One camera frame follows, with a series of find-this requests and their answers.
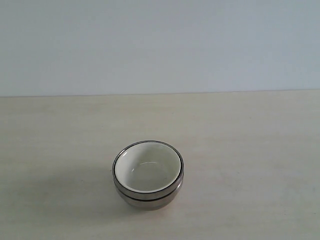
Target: white wall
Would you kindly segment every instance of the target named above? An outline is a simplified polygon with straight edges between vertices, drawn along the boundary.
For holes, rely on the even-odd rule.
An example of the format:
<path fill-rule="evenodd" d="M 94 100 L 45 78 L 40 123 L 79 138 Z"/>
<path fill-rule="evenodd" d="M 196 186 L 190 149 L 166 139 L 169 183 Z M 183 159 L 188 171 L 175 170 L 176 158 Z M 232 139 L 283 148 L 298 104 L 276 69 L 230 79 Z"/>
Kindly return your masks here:
<path fill-rule="evenodd" d="M 311 88 L 319 0 L 0 1 L 0 96 Z"/>

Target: beige table surface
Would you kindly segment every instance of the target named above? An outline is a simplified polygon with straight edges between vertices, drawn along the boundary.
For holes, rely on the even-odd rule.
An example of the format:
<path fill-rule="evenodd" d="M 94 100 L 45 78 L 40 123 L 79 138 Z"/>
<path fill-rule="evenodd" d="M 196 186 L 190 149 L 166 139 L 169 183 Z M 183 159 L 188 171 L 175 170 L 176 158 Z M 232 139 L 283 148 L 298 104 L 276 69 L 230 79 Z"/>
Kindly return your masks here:
<path fill-rule="evenodd" d="M 140 140 L 184 185 L 157 211 L 117 195 Z M 320 90 L 0 98 L 1 240 L 319 240 Z"/>

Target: bowl rim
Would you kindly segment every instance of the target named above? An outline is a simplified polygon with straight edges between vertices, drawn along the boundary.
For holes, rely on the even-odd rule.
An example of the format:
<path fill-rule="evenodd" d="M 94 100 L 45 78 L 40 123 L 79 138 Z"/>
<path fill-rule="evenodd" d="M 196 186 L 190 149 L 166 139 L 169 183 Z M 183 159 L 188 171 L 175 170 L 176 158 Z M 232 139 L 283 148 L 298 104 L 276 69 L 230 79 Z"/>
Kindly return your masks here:
<path fill-rule="evenodd" d="M 171 148 L 179 157 L 180 160 L 180 170 L 179 170 L 179 174 L 177 175 L 177 177 L 174 179 L 174 181 L 166 186 L 165 188 L 162 188 L 160 190 L 157 191 L 150 191 L 150 192 L 139 192 L 139 191 L 134 191 L 131 189 L 126 188 L 125 186 L 123 186 L 116 175 L 115 172 L 115 167 L 116 167 L 116 163 L 119 159 L 119 157 L 129 148 L 138 145 L 138 144 L 143 144 L 143 143 L 157 143 L 157 144 L 162 144 L 165 145 L 169 148 Z M 143 140 L 143 141 L 137 141 L 134 142 L 130 145 L 128 145 L 127 147 L 125 147 L 123 150 L 121 150 L 118 155 L 115 157 L 113 164 L 112 164 L 112 174 L 113 174 L 113 180 L 115 183 L 115 186 L 118 188 L 119 191 L 121 191 L 123 194 L 127 195 L 130 198 L 133 199 L 137 199 L 137 200 L 155 200 L 155 199 L 159 199 L 162 198 L 166 195 L 169 195 L 171 192 L 173 192 L 178 185 L 180 184 L 183 176 L 184 176 L 184 160 L 181 156 L 181 154 L 178 152 L 177 149 L 175 149 L 173 146 L 171 146 L 170 144 L 163 142 L 163 141 L 158 141 L 158 140 Z"/>

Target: metal bowl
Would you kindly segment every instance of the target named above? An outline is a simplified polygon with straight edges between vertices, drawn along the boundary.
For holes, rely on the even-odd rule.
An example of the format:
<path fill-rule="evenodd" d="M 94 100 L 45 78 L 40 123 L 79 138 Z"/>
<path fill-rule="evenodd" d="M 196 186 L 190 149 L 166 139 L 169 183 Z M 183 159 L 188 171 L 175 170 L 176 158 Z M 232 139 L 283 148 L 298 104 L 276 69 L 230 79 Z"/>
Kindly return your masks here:
<path fill-rule="evenodd" d="M 117 192 L 128 204 L 155 210 L 169 204 L 181 189 L 184 161 L 173 146 L 145 140 L 123 149 L 112 173 Z"/>

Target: stainless steel bowl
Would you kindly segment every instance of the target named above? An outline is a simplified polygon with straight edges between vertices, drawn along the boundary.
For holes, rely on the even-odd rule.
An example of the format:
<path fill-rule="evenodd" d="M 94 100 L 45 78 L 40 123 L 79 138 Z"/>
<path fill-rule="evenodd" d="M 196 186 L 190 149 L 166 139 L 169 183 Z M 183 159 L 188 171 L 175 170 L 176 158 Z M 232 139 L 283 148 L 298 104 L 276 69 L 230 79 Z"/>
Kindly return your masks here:
<path fill-rule="evenodd" d="M 181 189 L 184 161 L 173 146 L 145 140 L 123 149 L 112 173 L 117 192 L 128 204 L 156 210 L 169 204 Z"/>

